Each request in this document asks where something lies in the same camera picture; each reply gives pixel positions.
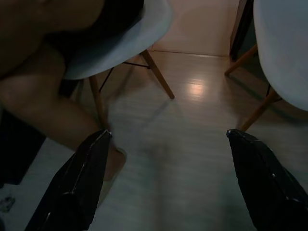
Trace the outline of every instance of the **person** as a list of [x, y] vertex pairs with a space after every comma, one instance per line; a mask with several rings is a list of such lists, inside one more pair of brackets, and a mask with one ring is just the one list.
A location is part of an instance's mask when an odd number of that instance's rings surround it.
[[[66, 68], [76, 50], [122, 33], [142, 8], [143, 0], [0, 0], [0, 104], [76, 150], [100, 127], [59, 95]], [[124, 154], [112, 145], [104, 180], [124, 163]]]

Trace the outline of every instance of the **chair seat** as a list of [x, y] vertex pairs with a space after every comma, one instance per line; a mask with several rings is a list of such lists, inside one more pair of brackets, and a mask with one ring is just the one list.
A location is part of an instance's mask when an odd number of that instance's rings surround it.
[[254, 5], [265, 76], [284, 100], [308, 111], [307, 9], [307, 0], [255, 0]]
[[65, 79], [83, 79], [146, 50], [158, 41], [172, 22], [172, 8], [166, 0], [145, 0], [142, 19], [125, 34], [79, 50], [68, 67]]

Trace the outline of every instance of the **wooden chair leg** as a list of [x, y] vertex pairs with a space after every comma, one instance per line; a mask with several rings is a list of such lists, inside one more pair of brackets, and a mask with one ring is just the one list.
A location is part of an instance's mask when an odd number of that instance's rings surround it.
[[156, 66], [153, 58], [151, 57], [151, 55], [149, 54], [149, 52], [147, 50], [143, 51], [141, 53], [141, 55], [143, 56], [143, 58], [145, 59], [145, 61], [147, 62], [147, 64], [149, 65], [149, 67], [152, 69], [154, 75], [156, 76], [156, 78], [158, 79], [159, 83], [162, 85], [162, 87], [164, 88], [164, 90], [166, 91], [166, 93], [168, 94], [168, 96], [171, 99], [174, 99], [175, 96], [172, 92], [172, 90], [170, 89], [169, 85], [167, 84], [164, 76], [162, 75], [162, 73], [160, 72], [160, 70], [158, 69], [158, 67]]
[[246, 122], [240, 127], [240, 130], [247, 131], [251, 125], [253, 125], [268, 109], [268, 107], [277, 99], [279, 95], [272, 90], [269, 95], [265, 98], [263, 103], [258, 109], [246, 120]]
[[105, 104], [103, 104], [103, 100], [101, 98], [101, 94], [99, 92], [99, 87], [97, 83], [96, 76], [89, 77], [90, 85], [91, 85], [91, 91], [94, 97], [95, 106], [97, 110], [98, 117], [100, 119], [100, 123], [103, 126], [104, 129], [109, 129], [108, 121], [107, 121], [107, 110], [104, 107]]
[[247, 51], [242, 57], [240, 57], [226, 72], [225, 76], [228, 76], [232, 71], [237, 69], [240, 65], [242, 65], [248, 58], [253, 56], [258, 51], [258, 46], [253, 46], [249, 51]]

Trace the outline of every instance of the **white chair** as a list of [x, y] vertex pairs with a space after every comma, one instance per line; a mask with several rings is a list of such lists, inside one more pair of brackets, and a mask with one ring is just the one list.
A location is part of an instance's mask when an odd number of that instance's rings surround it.
[[242, 125], [246, 131], [281, 96], [308, 111], [308, 1], [255, 0], [257, 45], [225, 73], [229, 75], [256, 52], [272, 90]]
[[147, 48], [168, 31], [172, 16], [173, 11], [167, 0], [145, 0], [142, 19], [123, 36], [116, 36], [108, 41], [92, 44], [80, 50], [72, 60], [64, 78], [70, 80], [89, 78], [102, 124], [106, 125], [107, 121], [105, 121], [102, 99], [95, 75], [119, 65], [137, 54], [143, 56], [168, 96], [171, 99], [175, 98], [147, 51]]

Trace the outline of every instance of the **person's leg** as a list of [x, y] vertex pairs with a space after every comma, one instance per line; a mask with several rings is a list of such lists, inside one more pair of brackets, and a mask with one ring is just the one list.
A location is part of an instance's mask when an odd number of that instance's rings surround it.
[[[64, 71], [61, 54], [44, 44], [18, 70], [0, 80], [0, 103], [46, 136], [76, 150], [99, 126], [76, 103], [58, 94]], [[109, 180], [124, 161], [123, 154], [112, 147], [105, 179]]]

